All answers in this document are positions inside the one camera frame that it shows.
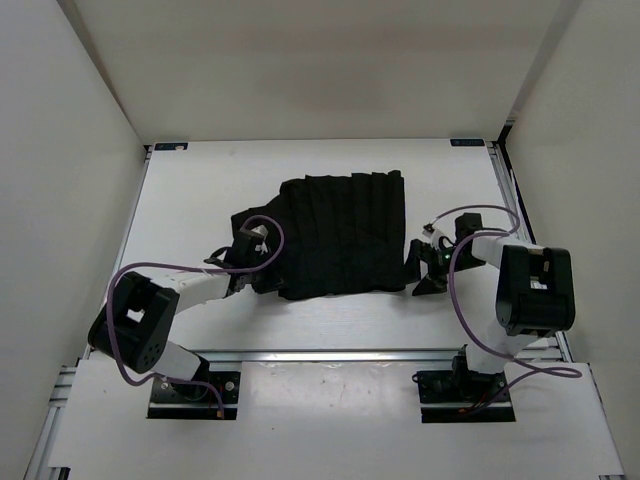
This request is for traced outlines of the black pleated skirt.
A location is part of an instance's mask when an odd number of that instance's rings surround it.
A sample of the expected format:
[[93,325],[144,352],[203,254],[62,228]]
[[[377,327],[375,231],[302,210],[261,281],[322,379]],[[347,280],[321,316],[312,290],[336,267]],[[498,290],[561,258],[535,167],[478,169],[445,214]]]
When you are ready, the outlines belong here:
[[232,229],[254,215],[267,217],[267,244],[281,251],[258,293],[299,301],[405,288],[405,184],[398,170],[285,181],[267,204],[232,215]]

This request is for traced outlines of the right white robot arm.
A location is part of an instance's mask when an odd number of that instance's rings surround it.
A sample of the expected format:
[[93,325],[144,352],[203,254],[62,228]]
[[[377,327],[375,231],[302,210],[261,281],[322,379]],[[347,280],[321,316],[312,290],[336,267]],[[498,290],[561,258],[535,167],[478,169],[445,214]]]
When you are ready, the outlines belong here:
[[[486,227],[479,213],[455,220],[449,239],[433,222],[423,227],[424,240],[410,242],[405,263],[414,296],[447,293],[470,343],[458,355],[460,368],[449,375],[449,387],[470,400],[486,384],[485,376],[501,374],[506,364],[542,338],[569,330],[575,321],[571,255],[563,248],[525,242],[512,231]],[[498,272],[494,319],[480,334],[465,319],[455,275],[491,266]]]

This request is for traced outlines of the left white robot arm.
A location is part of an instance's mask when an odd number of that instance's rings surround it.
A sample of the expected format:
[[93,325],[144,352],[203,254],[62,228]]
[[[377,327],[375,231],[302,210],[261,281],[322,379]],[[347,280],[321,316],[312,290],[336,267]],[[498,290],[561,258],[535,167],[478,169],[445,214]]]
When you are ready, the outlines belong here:
[[174,318],[258,283],[283,249],[282,227],[257,215],[240,227],[231,246],[214,252],[201,266],[127,265],[110,281],[88,343],[116,362],[129,385],[165,378],[186,399],[198,400],[214,389],[208,363],[169,340]]

